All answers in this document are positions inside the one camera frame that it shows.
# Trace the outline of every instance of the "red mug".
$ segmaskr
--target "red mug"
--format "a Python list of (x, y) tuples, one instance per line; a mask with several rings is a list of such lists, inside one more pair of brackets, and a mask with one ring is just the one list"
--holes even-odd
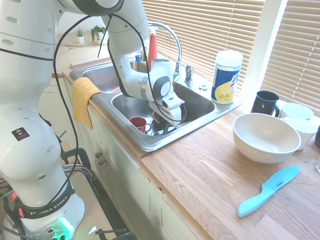
[(143, 117), (140, 116), (134, 116), (129, 119), (129, 121), (142, 133), (146, 134), (151, 129), (151, 124), (147, 123), (147, 120), (145, 120)]

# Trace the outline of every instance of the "kitchen sink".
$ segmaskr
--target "kitchen sink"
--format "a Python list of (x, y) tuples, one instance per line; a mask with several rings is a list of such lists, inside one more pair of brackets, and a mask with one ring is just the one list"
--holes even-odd
[[(147, 70), (142, 62), (131, 61), (130, 64), (136, 71), (145, 72)], [(173, 88), (178, 97), (185, 101), (187, 115), (183, 123), (170, 126), (167, 131), (164, 131), (159, 122), (154, 120), (149, 101), (126, 97), (121, 92), (113, 92), (119, 87), (119, 81), (112, 63), (73, 70), (71, 75), (74, 79), (89, 78), (102, 91), (102, 93), (93, 95), (92, 98), (109, 113), (142, 150), (147, 152), (155, 151), (173, 142), (242, 104), (237, 97), (230, 104), (215, 104), (211, 101), (211, 86), (208, 86), (207, 91), (201, 91), (196, 80), (192, 86), (187, 86), (181, 77), (173, 84)], [(137, 116), (145, 118), (151, 124), (147, 133), (140, 132), (129, 121), (130, 118)]]

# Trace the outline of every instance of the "window blinds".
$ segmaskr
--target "window blinds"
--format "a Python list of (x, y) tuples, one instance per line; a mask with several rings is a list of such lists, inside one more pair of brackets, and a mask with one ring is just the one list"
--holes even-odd
[[(212, 81), (216, 55), (222, 50), (243, 54), (238, 94), (245, 79), (265, 0), (142, 0), (149, 21), (161, 22), (178, 35), (182, 61)], [(158, 52), (176, 61), (172, 37), (157, 30)]]
[(320, 1), (288, 0), (261, 90), (320, 117)]

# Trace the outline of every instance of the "label sticker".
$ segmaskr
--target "label sticker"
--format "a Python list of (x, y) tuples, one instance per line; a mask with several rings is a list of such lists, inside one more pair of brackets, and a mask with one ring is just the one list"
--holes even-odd
[(30, 137), (30, 135), (27, 133), (27, 131), (23, 127), (20, 127), (12, 131), (11, 133), (18, 141), (25, 139), (27, 137)]

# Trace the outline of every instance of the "green light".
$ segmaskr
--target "green light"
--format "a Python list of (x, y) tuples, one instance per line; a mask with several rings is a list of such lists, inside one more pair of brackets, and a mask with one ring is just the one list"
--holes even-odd
[(71, 223), (64, 216), (59, 217), (58, 222), (64, 229), (64, 233), (61, 234), (61, 236), (65, 235), (65, 240), (71, 239), (75, 232), (74, 226), (72, 226)]

